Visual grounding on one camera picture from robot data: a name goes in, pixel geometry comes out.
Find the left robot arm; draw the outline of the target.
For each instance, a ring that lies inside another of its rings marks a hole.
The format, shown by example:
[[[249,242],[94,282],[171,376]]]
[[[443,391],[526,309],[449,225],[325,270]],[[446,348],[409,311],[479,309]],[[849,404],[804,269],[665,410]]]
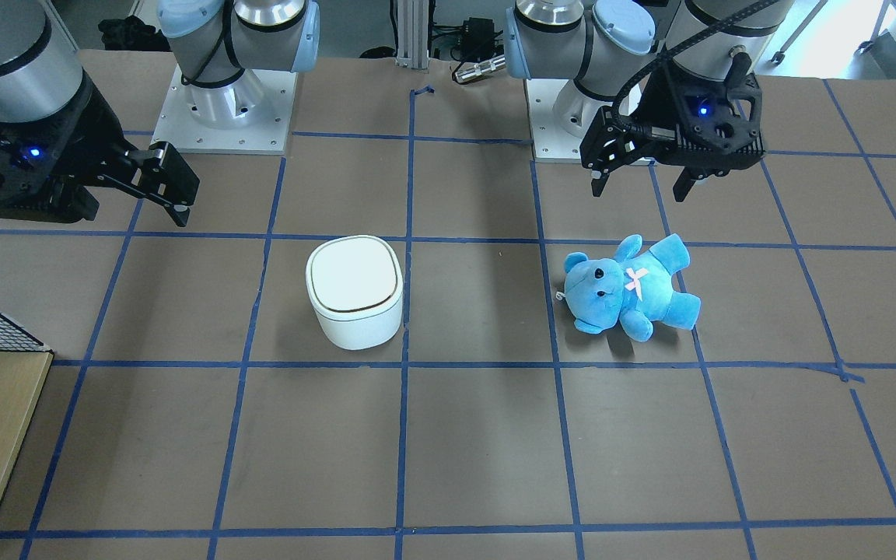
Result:
[[[789,1],[516,1],[502,32],[517,79],[563,79],[593,100],[579,160],[600,196],[650,157],[679,167],[673,194],[759,164],[768,146],[754,73]]]

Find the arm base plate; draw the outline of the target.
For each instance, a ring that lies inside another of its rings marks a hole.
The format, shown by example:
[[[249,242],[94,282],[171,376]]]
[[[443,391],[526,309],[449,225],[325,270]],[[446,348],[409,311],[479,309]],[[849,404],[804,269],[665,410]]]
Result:
[[[248,70],[218,89],[186,86],[175,68],[153,142],[205,155],[283,156],[299,74]]]
[[[538,163],[580,163],[580,145],[597,111],[595,100],[571,79],[526,79],[527,116]]]

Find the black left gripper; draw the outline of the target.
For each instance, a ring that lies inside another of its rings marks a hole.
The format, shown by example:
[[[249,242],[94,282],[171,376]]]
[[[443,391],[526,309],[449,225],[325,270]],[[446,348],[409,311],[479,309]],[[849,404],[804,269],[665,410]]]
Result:
[[[591,170],[591,194],[601,196],[613,170],[643,157],[684,167],[674,182],[678,203],[709,173],[749,169],[767,155],[761,102],[750,59],[726,63],[722,79],[666,61],[648,77],[629,116],[603,106],[587,128],[579,157]]]

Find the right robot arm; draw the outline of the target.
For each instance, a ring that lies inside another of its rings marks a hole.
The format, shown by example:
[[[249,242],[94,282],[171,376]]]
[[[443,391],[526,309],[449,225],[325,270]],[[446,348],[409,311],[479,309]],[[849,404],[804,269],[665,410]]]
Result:
[[[241,131],[273,117],[261,72],[313,70],[314,1],[160,1],[161,33],[191,120]],[[138,149],[37,1],[0,1],[0,219],[92,221],[105,187],[184,227],[200,180],[171,142]]]

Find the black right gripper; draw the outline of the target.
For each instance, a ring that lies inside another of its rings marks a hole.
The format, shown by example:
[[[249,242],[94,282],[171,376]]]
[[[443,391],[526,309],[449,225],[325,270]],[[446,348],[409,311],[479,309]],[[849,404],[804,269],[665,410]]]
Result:
[[[107,187],[163,207],[187,226],[200,180],[170,142],[127,149],[120,121],[92,79],[53,116],[0,123],[0,219],[68,224],[93,220]]]

